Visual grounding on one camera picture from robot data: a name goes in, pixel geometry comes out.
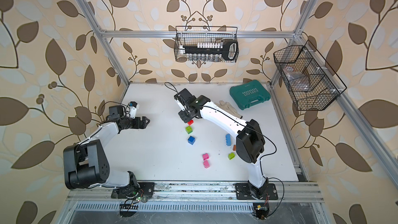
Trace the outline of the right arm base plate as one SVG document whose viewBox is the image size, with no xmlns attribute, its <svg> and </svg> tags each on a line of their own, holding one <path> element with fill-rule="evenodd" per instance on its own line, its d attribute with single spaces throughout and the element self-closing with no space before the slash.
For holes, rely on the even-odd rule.
<svg viewBox="0 0 398 224">
<path fill-rule="evenodd" d="M 250 183 L 236 183 L 236 198 L 238 200 L 278 200 L 278 193 L 275 184 L 264 183 L 261 188 L 257 188 Z"/>
</svg>

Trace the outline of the pink lego brick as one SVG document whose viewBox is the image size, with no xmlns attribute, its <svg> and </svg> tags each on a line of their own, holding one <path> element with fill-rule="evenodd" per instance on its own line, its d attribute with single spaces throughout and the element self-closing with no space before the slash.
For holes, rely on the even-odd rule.
<svg viewBox="0 0 398 224">
<path fill-rule="evenodd" d="M 204 160 L 204 161 L 206 161 L 206 160 L 209 159 L 208 153 L 203 154 L 202 157 L 203 157 L 203 160 Z"/>
<path fill-rule="evenodd" d="M 206 168 L 206 169 L 208 169 L 208 168 L 210 167 L 210 164 L 209 164 L 208 160 L 205 160 L 205 161 L 203 162 L 203 166 L 204 166 L 204 168 Z"/>
</svg>

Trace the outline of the lime green lego brick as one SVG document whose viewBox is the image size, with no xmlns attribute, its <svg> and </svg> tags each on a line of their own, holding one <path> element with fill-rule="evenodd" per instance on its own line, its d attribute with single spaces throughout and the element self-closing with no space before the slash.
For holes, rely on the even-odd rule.
<svg viewBox="0 0 398 224">
<path fill-rule="evenodd" d="M 187 126 L 187 127 L 185 128 L 185 130 L 186 130 L 186 132 L 187 132 L 188 134 L 191 134 L 191 133 L 193 132 L 193 129 L 192 129 L 191 126 Z"/>
</svg>

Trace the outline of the dark blue lego brick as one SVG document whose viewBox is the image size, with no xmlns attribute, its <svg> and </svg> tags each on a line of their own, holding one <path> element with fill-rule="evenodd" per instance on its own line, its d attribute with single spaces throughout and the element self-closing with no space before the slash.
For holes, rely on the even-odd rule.
<svg viewBox="0 0 398 224">
<path fill-rule="evenodd" d="M 190 137 L 188 138 L 188 143 L 191 144 L 191 145 L 193 145 L 193 144 L 195 143 L 195 138 L 192 137 L 192 136 L 190 136 Z"/>
</svg>

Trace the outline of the green plastic tool case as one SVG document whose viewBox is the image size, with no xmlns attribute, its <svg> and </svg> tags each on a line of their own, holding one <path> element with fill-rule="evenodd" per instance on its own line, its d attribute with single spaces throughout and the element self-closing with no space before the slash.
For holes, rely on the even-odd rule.
<svg viewBox="0 0 398 224">
<path fill-rule="evenodd" d="M 230 96 L 241 110 L 248 109 L 271 99 L 271 94 L 257 80 L 231 87 Z"/>
</svg>

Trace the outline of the light blue long lego brick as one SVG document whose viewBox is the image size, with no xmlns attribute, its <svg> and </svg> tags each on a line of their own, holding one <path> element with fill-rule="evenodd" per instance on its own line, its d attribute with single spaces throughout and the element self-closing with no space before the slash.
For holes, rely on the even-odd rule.
<svg viewBox="0 0 398 224">
<path fill-rule="evenodd" d="M 232 145 L 231 135 L 226 134 L 225 138 L 226 138 L 226 145 L 230 147 Z"/>
</svg>

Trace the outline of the plastic bag in basket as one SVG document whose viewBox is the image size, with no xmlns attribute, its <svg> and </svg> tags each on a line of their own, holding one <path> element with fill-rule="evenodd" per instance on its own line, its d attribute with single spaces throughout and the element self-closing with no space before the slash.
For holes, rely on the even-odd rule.
<svg viewBox="0 0 398 224">
<path fill-rule="evenodd" d="M 308 74 L 297 72 L 291 66 L 285 67 L 284 72 L 293 91 L 310 91 L 311 81 Z"/>
</svg>

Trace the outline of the lime lego brick lower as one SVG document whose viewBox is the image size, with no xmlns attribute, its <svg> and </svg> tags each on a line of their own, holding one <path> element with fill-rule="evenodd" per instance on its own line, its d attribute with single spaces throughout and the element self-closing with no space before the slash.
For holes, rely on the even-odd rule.
<svg viewBox="0 0 398 224">
<path fill-rule="evenodd" d="M 234 152 L 229 153 L 229 154 L 228 154 L 228 159 L 229 159 L 229 160 L 232 160 L 233 158 L 235 158 L 235 153 L 234 153 Z"/>
</svg>

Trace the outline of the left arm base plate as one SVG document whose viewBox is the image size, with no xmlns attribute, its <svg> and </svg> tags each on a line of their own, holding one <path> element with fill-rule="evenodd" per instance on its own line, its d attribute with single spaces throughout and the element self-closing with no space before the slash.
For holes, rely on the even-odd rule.
<svg viewBox="0 0 398 224">
<path fill-rule="evenodd" d="M 133 185 L 116 188 L 112 191 L 112 199 L 150 199 L 154 193 L 154 182 L 139 182 Z"/>
</svg>

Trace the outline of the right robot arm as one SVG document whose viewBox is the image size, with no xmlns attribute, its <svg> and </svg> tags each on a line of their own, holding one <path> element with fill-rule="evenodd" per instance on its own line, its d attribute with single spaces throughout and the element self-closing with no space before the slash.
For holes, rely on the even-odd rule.
<svg viewBox="0 0 398 224">
<path fill-rule="evenodd" d="M 178 115 L 183 122 L 187 123 L 196 117 L 208 120 L 236 140 L 236 153 L 248 163 L 248 184 L 251 194 L 257 199 L 262 198 L 268 182 L 260 167 L 265 139 L 259 124 L 253 119 L 245 121 L 233 116 L 203 95 L 195 97 L 180 92 L 174 95 L 174 99 L 181 108 Z"/>
</svg>

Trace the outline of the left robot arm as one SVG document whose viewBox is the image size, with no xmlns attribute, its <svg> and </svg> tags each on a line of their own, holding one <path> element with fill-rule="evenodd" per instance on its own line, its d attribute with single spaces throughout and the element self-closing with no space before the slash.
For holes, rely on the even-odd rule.
<svg viewBox="0 0 398 224">
<path fill-rule="evenodd" d="M 122 130 L 147 127 L 150 120 L 145 116 L 136 116 L 138 107 L 136 102 L 111 106 L 106 121 L 94 133 L 64 149 L 64 180 L 68 189 L 140 188 L 132 172 L 110 167 L 104 151 L 104 147 Z"/>
</svg>

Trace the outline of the black socket holder set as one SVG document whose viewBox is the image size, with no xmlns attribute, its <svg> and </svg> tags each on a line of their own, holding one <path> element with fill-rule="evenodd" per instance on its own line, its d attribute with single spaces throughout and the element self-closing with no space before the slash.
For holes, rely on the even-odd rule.
<svg viewBox="0 0 398 224">
<path fill-rule="evenodd" d="M 211 43 L 176 44 L 174 53 L 178 62 L 235 62 L 239 55 L 239 46 L 237 40 L 221 39 Z"/>
</svg>

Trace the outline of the white work glove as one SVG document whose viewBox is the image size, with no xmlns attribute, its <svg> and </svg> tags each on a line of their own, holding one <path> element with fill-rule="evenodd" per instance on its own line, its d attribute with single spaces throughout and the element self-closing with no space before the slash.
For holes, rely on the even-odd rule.
<svg viewBox="0 0 398 224">
<path fill-rule="evenodd" d="M 242 115 L 229 102 L 219 101 L 217 106 L 234 117 L 242 119 Z"/>
</svg>

